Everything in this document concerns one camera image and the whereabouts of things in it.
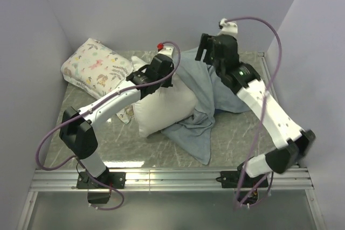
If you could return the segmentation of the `white pillow insert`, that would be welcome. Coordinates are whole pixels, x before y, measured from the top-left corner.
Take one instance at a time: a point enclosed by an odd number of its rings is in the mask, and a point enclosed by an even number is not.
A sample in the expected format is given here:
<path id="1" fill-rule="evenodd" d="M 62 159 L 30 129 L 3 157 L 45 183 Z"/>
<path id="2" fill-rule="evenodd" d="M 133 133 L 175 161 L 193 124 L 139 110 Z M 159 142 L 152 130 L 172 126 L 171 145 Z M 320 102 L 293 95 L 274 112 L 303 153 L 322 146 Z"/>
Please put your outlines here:
<path id="1" fill-rule="evenodd" d="M 160 87 L 133 104 L 134 117 L 139 125 L 139 136 L 146 138 L 188 118 L 193 114 L 197 102 L 193 91 L 174 74 L 171 87 Z"/>

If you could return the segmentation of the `blue pillowcase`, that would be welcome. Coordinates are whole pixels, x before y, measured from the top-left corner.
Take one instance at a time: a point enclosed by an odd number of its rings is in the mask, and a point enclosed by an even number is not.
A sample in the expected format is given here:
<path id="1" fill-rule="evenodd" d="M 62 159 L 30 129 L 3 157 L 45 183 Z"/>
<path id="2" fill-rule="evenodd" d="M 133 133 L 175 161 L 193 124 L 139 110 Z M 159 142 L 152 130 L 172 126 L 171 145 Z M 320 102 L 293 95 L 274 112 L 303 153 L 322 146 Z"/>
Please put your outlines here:
<path id="1" fill-rule="evenodd" d="M 179 145 L 203 165 L 211 159 L 211 129 L 215 125 L 215 111 L 241 114 L 249 107 L 220 80 L 215 68 L 196 61 L 197 48 L 183 51 L 178 75 L 192 90 L 197 104 L 192 115 L 162 130 L 162 134 Z"/>

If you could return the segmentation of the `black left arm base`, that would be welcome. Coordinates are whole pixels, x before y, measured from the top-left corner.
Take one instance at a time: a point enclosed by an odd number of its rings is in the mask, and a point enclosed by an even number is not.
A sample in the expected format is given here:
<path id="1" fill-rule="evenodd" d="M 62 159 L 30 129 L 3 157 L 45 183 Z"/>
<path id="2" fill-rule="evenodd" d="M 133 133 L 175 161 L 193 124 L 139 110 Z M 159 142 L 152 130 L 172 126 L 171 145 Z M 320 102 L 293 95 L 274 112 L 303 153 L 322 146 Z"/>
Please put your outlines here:
<path id="1" fill-rule="evenodd" d="M 87 172 L 80 172 L 76 189 L 87 191 L 87 201 L 97 210 L 110 211 L 120 208 L 125 202 L 125 197 L 120 191 L 124 189 L 126 182 L 125 172 L 109 172 L 105 179 L 93 180 Z M 113 194 L 120 196 L 120 202 L 114 207 L 106 207 Z"/>

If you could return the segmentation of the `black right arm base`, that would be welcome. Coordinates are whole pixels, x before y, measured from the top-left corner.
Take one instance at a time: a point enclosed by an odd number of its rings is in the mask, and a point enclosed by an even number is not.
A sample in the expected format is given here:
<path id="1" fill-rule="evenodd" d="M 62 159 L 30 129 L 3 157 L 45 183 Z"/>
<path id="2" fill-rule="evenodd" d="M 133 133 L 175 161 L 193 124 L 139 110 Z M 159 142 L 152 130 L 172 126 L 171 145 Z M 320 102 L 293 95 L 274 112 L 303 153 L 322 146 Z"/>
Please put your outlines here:
<path id="1" fill-rule="evenodd" d="M 220 176 L 216 178 L 216 181 L 221 184 L 223 189 L 237 188 L 239 180 L 239 170 L 221 171 Z M 250 195 L 248 195 L 248 197 L 243 202 L 243 205 L 251 207 L 260 202 L 258 188 L 267 188 L 264 198 L 268 196 L 273 184 L 273 172 L 269 177 L 267 175 L 259 175 L 254 178 L 250 178 L 248 175 L 246 175 L 242 184 L 242 188 L 251 189 L 257 184 L 257 182 L 260 182 L 260 184 Z"/>

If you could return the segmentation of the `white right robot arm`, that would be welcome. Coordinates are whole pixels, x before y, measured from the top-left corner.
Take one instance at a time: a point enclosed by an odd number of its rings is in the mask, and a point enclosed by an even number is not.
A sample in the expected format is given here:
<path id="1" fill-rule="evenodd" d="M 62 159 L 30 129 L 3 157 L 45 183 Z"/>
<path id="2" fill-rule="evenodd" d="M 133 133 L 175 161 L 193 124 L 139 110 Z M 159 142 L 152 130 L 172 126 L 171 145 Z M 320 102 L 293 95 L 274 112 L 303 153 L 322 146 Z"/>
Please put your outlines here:
<path id="1" fill-rule="evenodd" d="M 272 151 L 248 160 L 246 168 L 237 174 L 240 185 L 251 186 L 257 176 L 269 172 L 282 174 L 307 155 L 315 134 L 295 123 L 266 90 L 253 66 L 240 61 L 235 37 L 202 34 L 196 60 L 214 67 L 221 82 L 261 120 L 275 146 Z"/>

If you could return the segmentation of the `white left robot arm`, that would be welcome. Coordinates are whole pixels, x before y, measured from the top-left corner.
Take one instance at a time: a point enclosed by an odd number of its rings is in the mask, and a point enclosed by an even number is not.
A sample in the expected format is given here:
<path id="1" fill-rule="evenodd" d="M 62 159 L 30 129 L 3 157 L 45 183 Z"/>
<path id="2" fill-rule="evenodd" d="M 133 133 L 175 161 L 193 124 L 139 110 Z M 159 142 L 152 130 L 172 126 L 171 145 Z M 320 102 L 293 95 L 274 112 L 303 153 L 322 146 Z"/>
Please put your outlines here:
<path id="1" fill-rule="evenodd" d="M 102 98 L 78 110 L 69 107 L 64 111 L 59 137 L 84 166 L 89 173 L 89 181 L 96 188 L 109 185 L 110 176 L 108 167 L 97 153 L 95 129 L 160 87 L 171 87 L 171 77 L 167 76 L 173 71 L 173 55 L 159 52 L 149 65 L 132 72 Z"/>

